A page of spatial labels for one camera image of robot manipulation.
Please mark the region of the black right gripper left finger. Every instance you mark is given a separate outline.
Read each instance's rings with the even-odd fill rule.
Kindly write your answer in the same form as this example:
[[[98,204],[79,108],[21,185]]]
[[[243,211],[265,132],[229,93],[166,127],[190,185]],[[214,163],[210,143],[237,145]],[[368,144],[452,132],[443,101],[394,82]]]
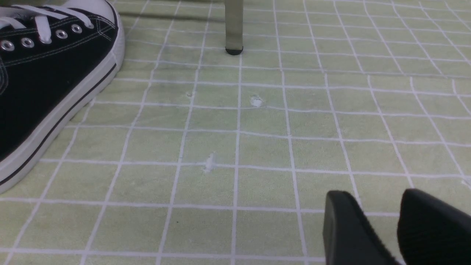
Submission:
[[[328,191],[323,218],[327,265],[398,265],[375,233],[357,200],[346,191]]]

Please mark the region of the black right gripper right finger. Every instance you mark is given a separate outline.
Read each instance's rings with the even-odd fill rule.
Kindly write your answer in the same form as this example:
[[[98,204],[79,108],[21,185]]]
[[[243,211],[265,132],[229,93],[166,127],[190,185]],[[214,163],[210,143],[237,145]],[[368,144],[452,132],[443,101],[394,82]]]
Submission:
[[[407,265],[471,263],[471,217],[417,188],[402,195],[397,239]]]

